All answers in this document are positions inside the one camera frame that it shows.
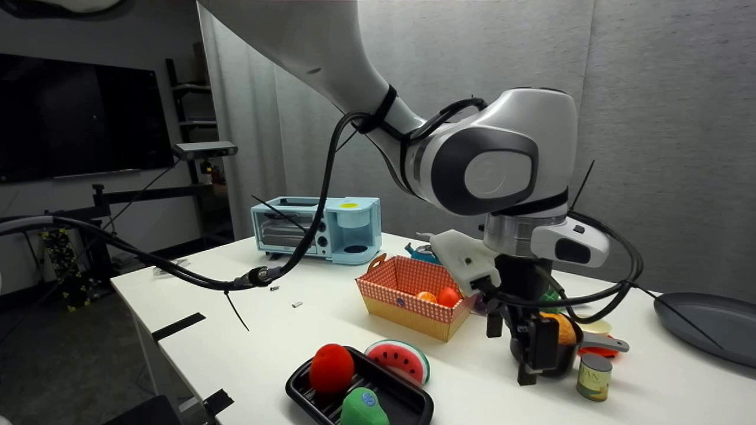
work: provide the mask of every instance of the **plastic basket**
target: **plastic basket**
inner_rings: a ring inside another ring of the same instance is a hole
[[[440,341],[450,341],[471,316],[465,300],[446,306],[417,298],[421,290],[440,292],[442,287],[455,287],[450,271],[440,265],[380,256],[356,278],[356,285],[372,315]]]

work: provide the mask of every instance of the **robotic arm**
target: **robotic arm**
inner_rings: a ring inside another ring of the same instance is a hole
[[[554,323],[538,316],[543,290],[558,285],[551,263],[598,266],[609,247],[598,228],[567,218],[572,96],[511,90],[459,123],[422,120],[367,58],[355,0],[200,3],[339,111],[373,114],[356,127],[404,191],[455,215],[487,215],[481,240],[444,232],[429,244],[461,292],[487,304],[490,335],[509,323],[519,382],[562,369]]]

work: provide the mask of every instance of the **white wall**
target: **white wall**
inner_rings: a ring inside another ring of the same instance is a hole
[[[180,68],[186,75],[196,41],[199,24],[191,0],[132,0],[121,17],[96,22],[22,22],[0,11],[0,51],[158,70],[172,141],[180,135],[163,61],[171,57],[180,58],[180,64],[186,64]],[[100,181],[107,191],[132,191],[142,188],[155,173],[161,171],[69,181],[2,183],[0,218],[88,208],[92,206],[92,183]],[[190,183],[190,173],[185,165],[177,165],[155,187],[181,183]],[[147,251],[199,235],[191,198],[137,202],[115,227],[122,239]],[[4,280],[2,292],[27,287],[37,278],[22,235],[0,239],[0,274]]]

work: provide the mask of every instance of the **table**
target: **table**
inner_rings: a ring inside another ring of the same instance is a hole
[[[404,256],[406,240],[383,233],[383,252]],[[253,239],[243,239],[190,256],[185,266],[233,278],[269,263]],[[433,378],[425,389],[435,398],[435,425],[756,423],[756,372],[673,341],[640,290],[608,319],[631,351],[615,362],[609,398],[598,404],[575,389],[575,375],[538,378],[538,385],[519,387],[509,337],[490,341],[485,316],[471,315],[450,342],[372,316],[355,284],[359,274],[363,266],[303,259],[271,287],[231,292],[249,331],[223,292],[151,266],[119,277],[113,285],[148,333],[191,315],[203,316],[158,344],[200,398],[218,389],[233,398],[218,413],[224,425],[310,423],[283,391],[288,375],[326,342],[363,349],[385,337],[411,342],[429,356]],[[555,271],[555,278],[570,296],[608,285],[562,271]]]

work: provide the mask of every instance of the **wire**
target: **wire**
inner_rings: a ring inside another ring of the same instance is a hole
[[[717,344],[719,349],[726,349],[714,335],[709,335],[702,326],[696,326],[695,322],[689,322],[685,315],[681,315],[675,306],[670,306],[663,298],[660,298],[656,292],[653,292],[649,287],[640,285],[639,280],[633,280],[633,285],[639,290],[642,290],[644,296],[649,296],[654,303],[661,303],[669,312],[673,312],[681,322],[685,322],[689,329],[695,329],[702,337],[707,337],[711,344]]]
[[[588,165],[588,171],[585,171],[585,174],[584,174],[584,181],[581,181],[581,187],[576,188],[576,194],[575,194],[575,198],[572,198],[572,206],[570,206],[567,215],[572,215],[575,206],[581,201],[584,188],[585,188],[585,183],[588,183],[588,179],[590,179],[594,165],[595,165],[595,159],[590,161],[590,165]]]
[[[266,211],[277,212],[279,218],[283,218],[287,222],[300,227],[300,232],[307,233],[307,228],[305,228],[298,220],[292,220],[292,218],[287,215],[283,211],[274,208],[269,201],[264,201],[264,198],[259,198],[259,195],[255,195],[255,194],[253,194],[253,198],[255,198],[257,202],[266,206]]]
[[[459,100],[459,101],[450,103],[435,119],[429,119],[422,127],[414,129],[409,135],[409,141],[419,141],[419,139],[429,136],[437,127],[442,127],[446,120],[452,120],[452,116],[461,114],[467,106],[474,106],[478,111],[481,111],[481,108],[487,108],[487,101],[479,96],[471,96],[471,100]]]
[[[307,233],[303,235],[303,240],[298,244],[298,247],[292,251],[292,256],[288,258],[288,263],[283,266],[269,268],[269,266],[257,266],[250,271],[253,285],[269,285],[271,280],[277,280],[279,277],[288,274],[295,265],[300,265],[300,259],[305,258],[305,252],[310,251],[315,233],[316,233],[316,225],[324,220],[324,208],[326,208],[326,198],[328,198],[328,188],[331,188],[331,174],[333,174],[333,161],[336,161],[336,149],[341,145],[341,135],[342,129],[361,119],[369,119],[372,114],[346,114],[333,132],[331,132],[331,145],[328,145],[328,153],[326,153],[326,171],[324,171],[324,179],[322,179],[322,194],[318,194],[318,202],[313,218],[313,225],[307,228]]]
[[[44,274],[43,274],[43,259],[41,259],[41,256],[34,251],[31,239],[28,239],[28,232],[23,232],[23,240],[27,240],[27,247],[28,247],[28,252],[31,252],[31,258],[34,258],[36,268],[37,268],[37,278],[43,280],[43,278],[44,278]]]
[[[341,145],[336,147],[336,152],[346,149],[346,147],[355,139],[355,135],[356,135],[356,129],[352,129],[352,135],[350,135],[346,141],[341,141]]]
[[[616,285],[609,287],[615,292],[615,298],[601,312],[595,312],[590,316],[580,316],[572,310],[572,304],[564,304],[570,319],[575,319],[580,323],[590,323],[590,322],[606,319],[608,315],[613,315],[616,310],[616,304],[631,292],[633,280],[640,278],[644,265],[642,265],[640,251],[631,240],[626,240],[620,232],[615,232],[613,227],[603,225],[603,222],[598,222],[598,220],[594,220],[590,215],[584,215],[584,212],[572,212],[572,218],[576,218],[576,220],[595,227],[598,232],[608,233],[609,239],[615,239],[620,245],[624,245],[624,251],[631,258],[628,274]]]
[[[231,310],[233,310],[236,319],[242,322],[242,326],[243,326],[245,331],[250,331],[250,329],[245,326],[245,322],[242,319],[242,315],[238,315],[238,310],[236,310],[236,304],[233,304],[233,300],[231,300],[229,290],[224,290],[224,296],[226,296],[226,300],[229,300],[229,304],[231,304]]]
[[[200,285],[200,287],[211,287],[211,290],[245,290],[245,287],[253,287],[253,284],[249,280],[245,274],[233,278],[233,280],[215,280],[215,278],[193,274],[193,271],[190,271],[190,268],[185,268],[180,265],[172,265],[166,258],[144,252],[144,251],[134,247],[132,244],[105,232],[102,227],[96,227],[92,222],[67,218],[67,215],[34,215],[34,218],[22,218],[22,220],[13,220],[13,222],[0,222],[0,233],[23,232],[23,228],[41,228],[41,227],[73,227],[73,228],[94,233],[105,244],[109,244],[109,245],[113,245],[119,251],[137,256],[139,263],[153,265],[153,266],[158,266],[158,268],[163,268],[163,271],[167,271],[167,274],[172,274],[177,278],[185,278],[185,280],[190,280],[193,285]]]
[[[132,208],[158,179],[163,179],[177,163],[181,161],[174,161],[171,167],[161,171],[153,179],[148,179],[115,215],[111,215],[111,220],[105,225],[105,228],[113,227],[115,220],[127,211]]]

